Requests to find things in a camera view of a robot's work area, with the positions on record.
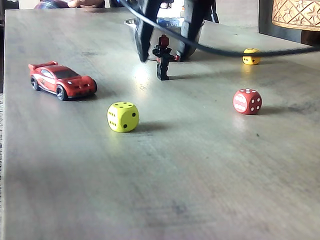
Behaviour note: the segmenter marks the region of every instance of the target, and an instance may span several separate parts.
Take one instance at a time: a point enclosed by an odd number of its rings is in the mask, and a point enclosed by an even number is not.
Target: die
[[[115,102],[109,107],[106,118],[113,131],[126,133],[137,127],[139,112],[137,107],[131,102]]]
[[[244,54],[254,54],[259,52],[258,49],[256,48],[247,48],[244,50]],[[243,63],[247,64],[247,65],[256,65],[258,63],[260,63],[261,61],[261,57],[256,57],[256,56],[243,56],[242,57],[242,61]]]
[[[254,89],[241,89],[233,96],[233,107],[238,113],[254,115],[262,107],[262,98]]]

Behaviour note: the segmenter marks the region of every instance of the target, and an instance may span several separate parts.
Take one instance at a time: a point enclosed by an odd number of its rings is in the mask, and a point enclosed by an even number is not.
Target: red die
[[[241,114],[257,114],[262,106],[260,94],[253,89],[241,89],[233,96],[233,107]]]

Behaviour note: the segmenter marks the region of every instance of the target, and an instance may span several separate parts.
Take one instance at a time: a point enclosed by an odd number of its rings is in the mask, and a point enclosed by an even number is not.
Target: hand
[[[97,5],[101,4],[104,0],[72,0],[68,2],[69,8],[76,8],[76,7],[96,7]]]

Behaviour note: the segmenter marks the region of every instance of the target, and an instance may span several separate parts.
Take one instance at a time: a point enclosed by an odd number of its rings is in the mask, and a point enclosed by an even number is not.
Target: lamp shade
[[[272,23],[284,28],[320,31],[320,0],[273,0]]]

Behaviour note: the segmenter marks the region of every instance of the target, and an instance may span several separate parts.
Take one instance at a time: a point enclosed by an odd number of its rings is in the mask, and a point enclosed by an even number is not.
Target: yellow die
[[[259,50],[256,48],[247,48],[246,50],[244,50],[243,53],[244,54],[254,54],[257,52],[259,52]],[[247,65],[256,65],[256,64],[260,63],[261,57],[243,56],[242,61]]]
[[[139,123],[137,107],[126,101],[113,103],[106,113],[110,128],[117,133],[130,132]]]

